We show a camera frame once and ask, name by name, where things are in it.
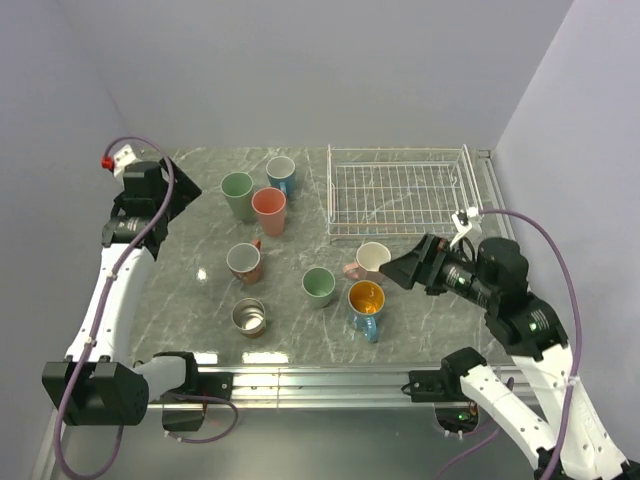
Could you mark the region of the blue flowered mug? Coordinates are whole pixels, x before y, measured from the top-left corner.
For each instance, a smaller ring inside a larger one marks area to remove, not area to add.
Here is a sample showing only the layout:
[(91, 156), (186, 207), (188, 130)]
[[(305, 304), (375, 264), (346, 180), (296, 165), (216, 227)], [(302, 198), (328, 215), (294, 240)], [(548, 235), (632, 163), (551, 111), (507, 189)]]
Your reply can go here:
[(287, 156), (271, 158), (265, 167), (271, 187), (290, 197), (295, 189), (296, 164)]

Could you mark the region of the brown-pink ceramic mug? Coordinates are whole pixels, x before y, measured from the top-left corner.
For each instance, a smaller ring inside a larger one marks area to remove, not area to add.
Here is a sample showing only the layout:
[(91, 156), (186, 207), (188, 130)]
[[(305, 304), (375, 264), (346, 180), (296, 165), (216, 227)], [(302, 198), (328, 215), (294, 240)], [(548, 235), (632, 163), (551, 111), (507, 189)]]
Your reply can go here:
[(261, 241), (254, 239), (234, 245), (227, 253), (226, 264), (244, 284), (257, 283), (262, 277)]

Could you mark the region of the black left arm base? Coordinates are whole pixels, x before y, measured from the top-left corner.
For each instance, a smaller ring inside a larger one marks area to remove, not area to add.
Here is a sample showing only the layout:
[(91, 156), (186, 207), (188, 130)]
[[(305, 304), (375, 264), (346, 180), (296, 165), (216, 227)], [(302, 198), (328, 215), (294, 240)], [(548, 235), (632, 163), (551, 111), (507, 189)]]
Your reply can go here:
[(170, 433), (195, 433), (203, 425), (211, 406), (224, 406), (231, 401), (234, 374), (231, 372), (199, 373), (194, 388), (178, 388), (164, 394), (162, 426)]

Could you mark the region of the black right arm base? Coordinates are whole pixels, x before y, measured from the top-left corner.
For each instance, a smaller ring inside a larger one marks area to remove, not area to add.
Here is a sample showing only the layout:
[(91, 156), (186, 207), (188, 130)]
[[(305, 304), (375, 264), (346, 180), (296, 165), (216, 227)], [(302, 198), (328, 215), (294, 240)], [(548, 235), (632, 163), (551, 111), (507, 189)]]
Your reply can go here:
[(410, 370), (401, 391), (412, 403), (431, 404), (436, 424), (445, 433), (466, 435), (479, 425), (476, 404), (451, 386), (441, 370)]

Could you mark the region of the short green plastic cup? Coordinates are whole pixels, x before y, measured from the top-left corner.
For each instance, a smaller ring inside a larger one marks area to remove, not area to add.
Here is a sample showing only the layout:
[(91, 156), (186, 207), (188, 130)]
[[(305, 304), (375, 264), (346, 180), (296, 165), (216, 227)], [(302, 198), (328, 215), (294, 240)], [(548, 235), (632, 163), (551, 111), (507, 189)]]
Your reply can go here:
[(314, 309), (321, 309), (329, 304), (335, 286), (333, 273), (323, 267), (309, 269), (302, 278), (302, 288)]

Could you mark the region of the tall pink plastic cup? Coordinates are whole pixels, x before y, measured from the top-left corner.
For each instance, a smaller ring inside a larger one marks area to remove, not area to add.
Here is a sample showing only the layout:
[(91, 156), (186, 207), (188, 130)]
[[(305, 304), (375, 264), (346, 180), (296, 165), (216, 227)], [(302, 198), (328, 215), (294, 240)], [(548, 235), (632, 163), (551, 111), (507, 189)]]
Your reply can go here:
[(258, 190), (252, 197), (252, 207), (264, 233), (278, 236), (284, 231), (286, 196), (273, 187)]

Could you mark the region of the tall green plastic cup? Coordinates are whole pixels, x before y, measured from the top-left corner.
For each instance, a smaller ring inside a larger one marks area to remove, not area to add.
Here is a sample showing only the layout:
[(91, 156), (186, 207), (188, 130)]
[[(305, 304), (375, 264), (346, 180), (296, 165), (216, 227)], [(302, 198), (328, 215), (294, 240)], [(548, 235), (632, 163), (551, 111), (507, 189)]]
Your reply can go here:
[(252, 207), (254, 182), (252, 177), (244, 172), (232, 172), (221, 181), (221, 191), (234, 217), (243, 222), (252, 222), (255, 218)]

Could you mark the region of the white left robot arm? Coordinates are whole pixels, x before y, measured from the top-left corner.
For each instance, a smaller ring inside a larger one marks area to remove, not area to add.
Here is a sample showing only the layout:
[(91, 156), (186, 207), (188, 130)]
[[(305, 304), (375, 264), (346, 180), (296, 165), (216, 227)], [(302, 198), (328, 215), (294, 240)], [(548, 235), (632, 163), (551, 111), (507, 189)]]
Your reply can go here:
[(45, 364), (42, 384), (67, 426), (134, 426), (169, 393), (189, 402), (202, 379), (190, 352), (163, 352), (126, 365), (132, 323), (169, 223), (201, 194), (170, 159), (126, 166), (123, 190), (102, 229), (101, 264), (83, 323), (61, 361)]

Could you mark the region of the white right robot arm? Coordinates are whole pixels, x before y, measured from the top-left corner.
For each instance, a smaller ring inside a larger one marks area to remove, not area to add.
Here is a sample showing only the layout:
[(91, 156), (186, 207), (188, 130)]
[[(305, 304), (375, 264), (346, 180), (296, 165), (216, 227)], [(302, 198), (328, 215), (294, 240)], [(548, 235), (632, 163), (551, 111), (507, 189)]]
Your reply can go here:
[(554, 309), (530, 292), (529, 263), (510, 239), (481, 241), (467, 260), (430, 234), (381, 273), (429, 296), (454, 293), (479, 307), (493, 337), (529, 382), (542, 410), (535, 414), (466, 347), (441, 361), (440, 386), (452, 399), (477, 403), (519, 447), (537, 479), (636, 479), (639, 465), (615, 445), (584, 386), (570, 374), (577, 355)]

